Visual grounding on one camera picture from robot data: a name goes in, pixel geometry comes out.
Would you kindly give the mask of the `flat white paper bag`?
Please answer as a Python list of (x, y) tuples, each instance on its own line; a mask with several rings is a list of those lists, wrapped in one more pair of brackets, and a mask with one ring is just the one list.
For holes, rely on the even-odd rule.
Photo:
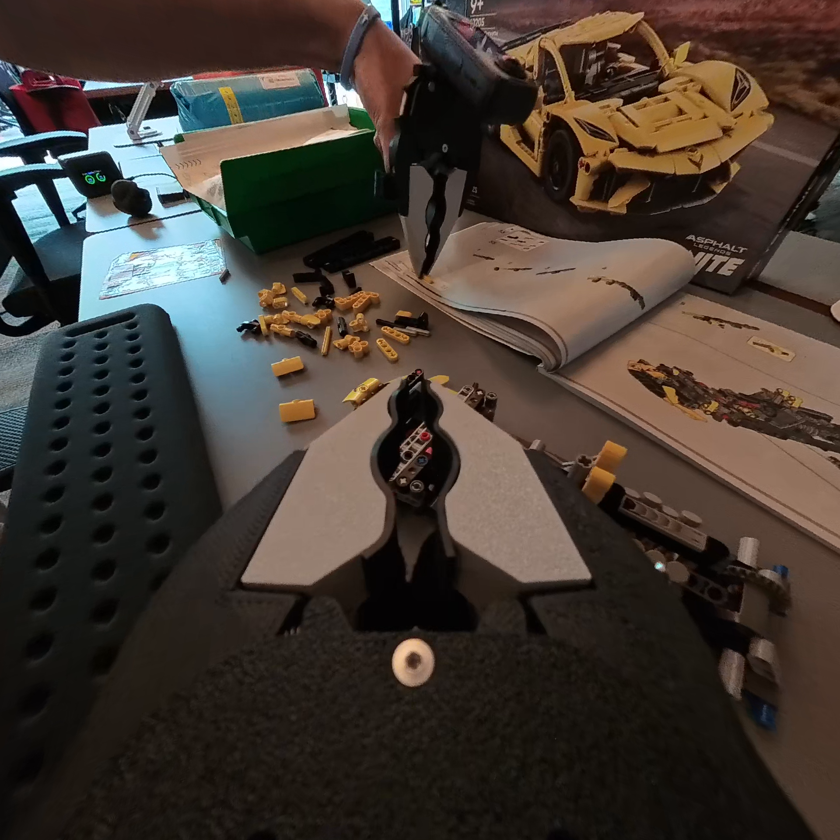
[(185, 133), (162, 154), (180, 185), (228, 214), (271, 203), (307, 168), (375, 145), (369, 120), (347, 106)]

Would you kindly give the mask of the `lego instruction booklet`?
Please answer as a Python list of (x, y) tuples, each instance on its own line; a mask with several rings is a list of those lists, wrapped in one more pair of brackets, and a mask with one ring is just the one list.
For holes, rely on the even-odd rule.
[(689, 294), (685, 248), (485, 222), (423, 278), (407, 250), (371, 266), (838, 550), (838, 347)]

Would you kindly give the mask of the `person's left hand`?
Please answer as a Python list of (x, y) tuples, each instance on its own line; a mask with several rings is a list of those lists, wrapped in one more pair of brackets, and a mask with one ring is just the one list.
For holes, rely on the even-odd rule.
[(414, 53), (380, 20), (367, 30), (353, 63), (353, 86), (373, 122), (374, 142), (386, 169), (404, 90), (414, 80), (417, 63)]

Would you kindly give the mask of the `green plastic bin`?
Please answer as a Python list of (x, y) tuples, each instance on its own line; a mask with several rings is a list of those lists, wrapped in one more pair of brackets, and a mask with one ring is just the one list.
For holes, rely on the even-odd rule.
[[(349, 109), (369, 120), (367, 126), (373, 129), (375, 140), (367, 112)], [(396, 204), (375, 193), (375, 176), (383, 171), (382, 155), (375, 143), (365, 148), (356, 145), (352, 152), (339, 153), (324, 171), (316, 173), (307, 168), (299, 181), (283, 182), (286, 191), (271, 203), (226, 213), (189, 194), (217, 226), (255, 254), (263, 255), (393, 214)]]

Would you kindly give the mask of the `blue plastic package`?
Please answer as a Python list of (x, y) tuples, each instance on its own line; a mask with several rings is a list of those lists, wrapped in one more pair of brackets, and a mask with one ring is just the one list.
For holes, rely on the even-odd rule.
[(309, 68), (179, 80), (170, 92), (186, 132), (274, 119), (326, 105), (321, 83)]

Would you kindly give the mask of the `yellow car lego box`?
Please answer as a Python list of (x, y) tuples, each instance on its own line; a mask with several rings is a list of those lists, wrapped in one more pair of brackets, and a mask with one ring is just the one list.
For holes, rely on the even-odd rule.
[(662, 238), (700, 287), (756, 278), (838, 170), (838, 1), (440, 2), (518, 62), (465, 209), (557, 238)]

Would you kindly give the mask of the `silver laptop stand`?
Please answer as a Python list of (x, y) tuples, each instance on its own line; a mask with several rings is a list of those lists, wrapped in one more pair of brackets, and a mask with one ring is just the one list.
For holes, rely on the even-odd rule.
[(116, 144), (114, 146), (116, 149), (128, 149), (146, 144), (160, 146), (163, 143), (162, 132), (147, 124), (146, 118), (157, 91), (164, 87), (165, 82), (162, 80), (148, 81), (143, 84), (125, 123), (129, 141)]

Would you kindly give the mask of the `black device with green display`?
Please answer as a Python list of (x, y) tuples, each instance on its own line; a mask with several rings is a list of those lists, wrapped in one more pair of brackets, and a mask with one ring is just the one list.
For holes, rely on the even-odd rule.
[(71, 184), (87, 199), (109, 196), (112, 184), (123, 179), (117, 162), (106, 151), (73, 152), (56, 160)]

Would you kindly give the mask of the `pile of yellow black lego pieces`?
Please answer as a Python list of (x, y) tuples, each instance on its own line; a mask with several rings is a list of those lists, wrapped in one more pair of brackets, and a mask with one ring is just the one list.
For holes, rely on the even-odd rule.
[(357, 359), (368, 354), (372, 340), (390, 362), (398, 359), (397, 347), (430, 337), (426, 311), (399, 309), (389, 316), (380, 311), (379, 291), (357, 284), (351, 270), (344, 270), (341, 278), (346, 290), (337, 289), (320, 269), (295, 272), (290, 283), (274, 281), (259, 289), (259, 312), (237, 325), (237, 335), (296, 341), (321, 356), (336, 349)]

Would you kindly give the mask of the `black office chair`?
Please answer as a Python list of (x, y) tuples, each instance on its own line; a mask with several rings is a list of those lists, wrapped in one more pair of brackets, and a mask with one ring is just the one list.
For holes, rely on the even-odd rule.
[(63, 154), (88, 150), (88, 137), (59, 130), (2, 140), (2, 336), (23, 338), (78, 318), (84, 205), (67, 210), (58, 182)]

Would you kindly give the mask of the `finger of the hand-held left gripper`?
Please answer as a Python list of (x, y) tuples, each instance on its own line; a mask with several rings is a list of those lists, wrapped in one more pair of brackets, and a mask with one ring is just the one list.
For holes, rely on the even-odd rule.
[(403, 232), (415, 275), (425, 277), (435, 258), (435, 179), (423, 165), (412, 164), (407, 184)]
[(461, 215), (467, 173), (455, 167), (430, 167), (422, 198), (422, 276), (431, 274), (449, 233)]

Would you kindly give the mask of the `red bag on chair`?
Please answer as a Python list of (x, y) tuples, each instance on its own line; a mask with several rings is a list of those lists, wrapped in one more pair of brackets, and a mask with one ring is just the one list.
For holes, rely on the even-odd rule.
[(8, 88), (26, 133), (73, 131), (88, 134), (102, 124), (79, 80), (39, 70), (23, 70)]

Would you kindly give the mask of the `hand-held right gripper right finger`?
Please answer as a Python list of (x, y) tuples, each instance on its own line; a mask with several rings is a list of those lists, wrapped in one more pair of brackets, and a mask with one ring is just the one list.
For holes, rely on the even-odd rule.
[(432, 384), (438, 427), (458, 457), (443, 498), (457, 589), (576, 589), (592, 575), (526, 450), (507, 432)]

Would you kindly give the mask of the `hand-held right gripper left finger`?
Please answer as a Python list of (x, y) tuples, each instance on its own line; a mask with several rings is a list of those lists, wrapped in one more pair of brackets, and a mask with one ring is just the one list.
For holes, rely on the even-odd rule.
[(245, 567), (245, 589), (369, 589), (366, 563), (392, 535), (395, 502), (375, 446), (400, 378), (315, 438)]

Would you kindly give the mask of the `blue wristband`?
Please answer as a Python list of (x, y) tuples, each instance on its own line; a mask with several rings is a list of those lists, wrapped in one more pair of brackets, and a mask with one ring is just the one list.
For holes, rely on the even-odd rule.
[(339, 69), (340, 84), (345, 90), (354, 90), (354, 63), (372, 26), (381, 20), (379, 10), (372, 4), (364, 5), (355, 20), (343, 50)]

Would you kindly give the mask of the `black foam ball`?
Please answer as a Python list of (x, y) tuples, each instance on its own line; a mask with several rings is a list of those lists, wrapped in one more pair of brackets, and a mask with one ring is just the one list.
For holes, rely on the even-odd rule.
[(130, 217), (145, 218), (152, 214), (153, 202), (149, 190), (132, 180), (122, 178), (114, 181), (111, 198), (115, 209)]

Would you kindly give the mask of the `long black lego beam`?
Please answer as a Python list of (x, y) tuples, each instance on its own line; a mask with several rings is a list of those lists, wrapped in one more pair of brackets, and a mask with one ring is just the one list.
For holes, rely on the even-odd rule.
[(358, 230), (329, 245), (303, 256), (303, 265), (310, 270), (328, 270), (328, 265), (366, 250), (375, 241), (369, 230)]
[(401, 244), (401, 240), (393, 236), (375, 238), (374, 243), (366, 250), (363, 250), (355, 255), (351, 255), (341, 261), (329, 264), (328, 270), (322, 269), (322, 271), (327, 274), (337, 274), (346, 270), (351, 270), (365, 262), (370, 262), (374, 259), (378, 259), (398, 251)]

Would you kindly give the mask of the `lego car chassis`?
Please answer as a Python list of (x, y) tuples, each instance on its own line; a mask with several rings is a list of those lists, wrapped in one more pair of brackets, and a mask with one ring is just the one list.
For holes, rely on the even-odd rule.
[[(417, 510), (430, 509), (443, 486), (438, 467), (444, 466), (444, 444), (430, 432), (418, 390), (423, 372), (403, 379), (412, 386), (407, 397), (407, 419), (400, 421), (400, 455), (388, 485), (395, 497)], [(681, 598), (701, 630), (720, 653), (722, 683), (730, 696), (742, 700), (757, 725), (774, 732), (780, 687), (780, 666), (771, 639), (771, 615), (785, 616), (791, 607), (790, 571), (786, 566), (764, 568), (758, 561), (760, 542), (741, 538), (738, 551), (708, 534), (702, 520), (689, 511), (667, 507), (655, 494), (639, 493), (621, 485), (616, 472), (626, 448), (606, 441), (594, 456), (563, 462), (546, 455), (554, 473), (580, 488), (583, 496), (624, 529), (654, 569), (666, 574), (681, 590)], [(477, 614), (451, 584), (447, 587), (415, 563), (414, 616), (428, 628), (461, 629)]]

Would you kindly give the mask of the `person's left forearm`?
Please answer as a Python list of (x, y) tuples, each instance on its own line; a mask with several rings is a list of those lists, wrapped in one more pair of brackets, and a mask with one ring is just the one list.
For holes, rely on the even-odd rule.
[(95, 81), (339, 68), (362, 2), (1, 2), (1, 56)]

